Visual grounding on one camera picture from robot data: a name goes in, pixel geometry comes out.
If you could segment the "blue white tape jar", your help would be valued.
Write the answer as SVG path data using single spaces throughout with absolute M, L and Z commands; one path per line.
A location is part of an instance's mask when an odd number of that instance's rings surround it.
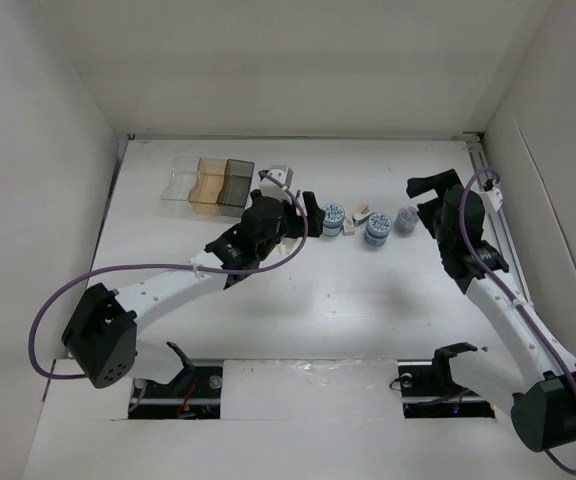
M 323 207 L 323 211 L 322 234 L 328 237 L 339 235 L 346 218 L 345 209 L 338 203 L 328 203 Z
M 392 230 L 391 218 L 381 212 L 372 213 L 365 224 L 363 233 L 364 241 L 372 247 L 383 246 Z

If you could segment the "clear jar of paper clips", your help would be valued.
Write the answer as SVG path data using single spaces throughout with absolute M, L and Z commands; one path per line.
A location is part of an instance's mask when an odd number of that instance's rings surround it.
M 408 236 L 414 232 L 419 223 L 418 211 L 415 207 L 401 208 L 393 222 L 393 230 L 402 236 Z

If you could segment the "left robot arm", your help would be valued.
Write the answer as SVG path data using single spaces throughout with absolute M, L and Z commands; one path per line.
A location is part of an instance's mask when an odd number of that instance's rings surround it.
M 97 283 L 77 304 L 62 342 L 97 389 L 124 377 L 155 382 L 169 396 L 190 387 L 191 362 L 173 342 L 163 346 L 140 334 L 168 313 L 202 296 L 226 290 L 263 270 L 263 261 L 285 238 L 319 237 L 324 212 L 313 192 L 277 200 L 255 190 L 238 224 L 188 263 L 110 290 Z

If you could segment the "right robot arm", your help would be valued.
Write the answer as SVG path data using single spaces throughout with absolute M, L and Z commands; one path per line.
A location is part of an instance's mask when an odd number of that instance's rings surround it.
M 503 203 L 500 176 L 491 168 L 484 189 L 479 177 L 461 182 L 455 170 L 411 178 L 406 193 L 429 191 L 419 218 L 436 241 L 442 266 L 464 296 L 486 317 L 517 370 L 498 366 L 482 347 L 467 342 L 437 349 L 430 381 L 441 393 L 470 390 L 510 417 L 521 442 L 533 452 L 550 452 L 576 442 L 576 357 L 545 326 L 521 294 L 502 254 L 483 238 L 484 219 Z

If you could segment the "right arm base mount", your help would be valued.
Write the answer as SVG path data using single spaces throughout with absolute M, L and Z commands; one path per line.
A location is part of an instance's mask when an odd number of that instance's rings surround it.
M 436 379 L 431 360 L 398 360 L 389 388 L 401 395 L 406 419 L 494 419 L 494 407 L 476 393 Z

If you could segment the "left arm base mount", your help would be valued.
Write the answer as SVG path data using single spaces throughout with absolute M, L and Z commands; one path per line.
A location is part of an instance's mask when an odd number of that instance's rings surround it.
M 178 383 L 148 380 L 145 394 L 133 385 L 130 420 L 218 420 L 221 417 L 222 360 L 197 360 L 184 369 Z

